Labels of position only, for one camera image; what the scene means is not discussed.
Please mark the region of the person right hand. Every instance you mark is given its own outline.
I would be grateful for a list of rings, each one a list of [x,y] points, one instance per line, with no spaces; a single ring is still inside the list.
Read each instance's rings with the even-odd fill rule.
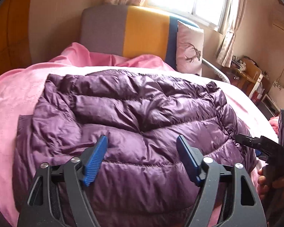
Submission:
[[[270,188],[275,190],[281,190],[282,196],[281,200],[284,202],[284,177],[281,177],[274,181],[271,185],[269,185],[266,181],[266,177],[264,176],[262,169],[258,171],[259,178],[257,180],[257,192],[261,200],[265,199],[267,193],[269,192]]]

